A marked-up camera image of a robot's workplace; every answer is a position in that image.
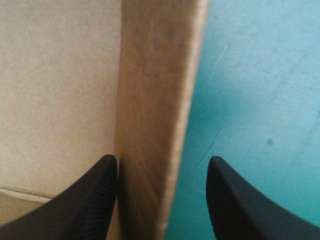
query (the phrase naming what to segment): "beige surface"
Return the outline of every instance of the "beige surface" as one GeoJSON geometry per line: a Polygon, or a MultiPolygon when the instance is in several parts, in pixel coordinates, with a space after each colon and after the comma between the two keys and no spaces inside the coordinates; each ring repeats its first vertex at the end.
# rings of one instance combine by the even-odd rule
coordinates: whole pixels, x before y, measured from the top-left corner
{"type": "Polygon", "coordinates": [[[115,150],[124,239],[163,239],[207,0],[123,0],[115,150]]]}
{"type": "Polygon", "coordinates": [[[54,196],[114,151],[119,0],[0,0],[0,187],[54,196]]]}
{"type": "Polygon", "coordinates": [[[0,193],[0,225],[15,220],[41,205],[40,202],[22,200],[0,193]]]}

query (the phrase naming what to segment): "tan cardboard flap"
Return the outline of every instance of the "tan cardboard flap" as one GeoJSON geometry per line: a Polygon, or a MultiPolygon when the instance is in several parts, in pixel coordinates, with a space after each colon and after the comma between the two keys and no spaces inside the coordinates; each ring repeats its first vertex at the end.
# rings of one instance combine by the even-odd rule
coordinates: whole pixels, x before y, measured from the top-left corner
{"type": "Polygon", "coordinates": [[[123,0],[115,150],[124,239],[163,239],[207,0],[123,0]]]}

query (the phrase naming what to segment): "textured rubber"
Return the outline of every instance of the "textured rubber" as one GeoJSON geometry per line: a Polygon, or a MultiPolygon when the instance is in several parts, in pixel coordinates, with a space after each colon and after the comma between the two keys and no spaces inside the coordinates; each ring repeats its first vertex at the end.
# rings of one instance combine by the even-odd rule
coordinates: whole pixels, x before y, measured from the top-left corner
{"type": "Polygon", "coordinates": [[[64,192],[0,227],[0,240],[105,240],[117,194],[117,162],[105,155],[64,192]]]}
{"type": "Polygon", "coordinates": [[[320,228],[285,210],[221,157],[208,167],[206,200],[218,240],[319,240],[320,228]]]}

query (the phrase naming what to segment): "teal floor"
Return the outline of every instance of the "teal floor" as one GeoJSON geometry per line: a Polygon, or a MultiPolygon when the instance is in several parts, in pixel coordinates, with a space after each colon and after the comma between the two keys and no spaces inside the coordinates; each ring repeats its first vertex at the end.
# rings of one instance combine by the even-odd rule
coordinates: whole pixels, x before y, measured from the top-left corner
{"type": "Polygon", "coordinates": [[[167,240],[211,240],[210,157],[320,226],[320,1],[213,0],[167,240]]]}

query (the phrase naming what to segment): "dark spot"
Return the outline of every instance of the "dark spot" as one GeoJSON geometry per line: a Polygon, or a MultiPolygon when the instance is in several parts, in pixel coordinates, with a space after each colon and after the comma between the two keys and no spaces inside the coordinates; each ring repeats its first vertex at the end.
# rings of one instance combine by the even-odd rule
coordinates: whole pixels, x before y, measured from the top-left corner
{"type": "Polygon", "coordinates": [[[273,145],[275,144],[274,140],[272,138],[269,138],[268,141],[266,142],[268,145],[273,145]]]}

